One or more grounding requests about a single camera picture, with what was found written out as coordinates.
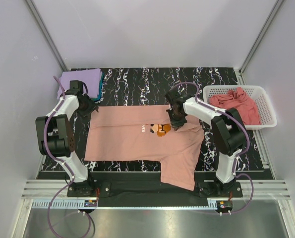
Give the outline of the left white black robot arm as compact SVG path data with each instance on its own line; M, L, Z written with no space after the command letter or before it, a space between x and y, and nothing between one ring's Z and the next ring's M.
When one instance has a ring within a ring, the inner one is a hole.
M61 90L59 101L46 116L35 120L39 151L61 165L69 176L68 196L87 197L98 192L96 182L75 152L75 138L70 118L74 113L90 118L98 105L87 95L87 87L80 80L69 83L65 90L54 77Z

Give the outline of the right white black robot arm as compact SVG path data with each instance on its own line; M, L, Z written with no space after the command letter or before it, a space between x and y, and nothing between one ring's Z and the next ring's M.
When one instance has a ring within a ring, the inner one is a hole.
M236 163L241 154L248 150L250 142L247 131L237 109L220 109L211 106L198 98L199 87L195 86L194 96L182 96L176 84L166 94L170 104L167 110L171 126L178 130L187 123L187 116L194 116L208 124L214 138L214 144L219 152L218 168L212 182L205 185L199 183L201 196L230 196L236 182Z

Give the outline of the pink printed t shirt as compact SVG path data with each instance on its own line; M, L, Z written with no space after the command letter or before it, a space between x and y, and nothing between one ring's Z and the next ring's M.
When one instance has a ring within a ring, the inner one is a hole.
M192 191L204 131L199 119L175 130L169 106L105 106L91 114L85 161L156 161L162 183Z

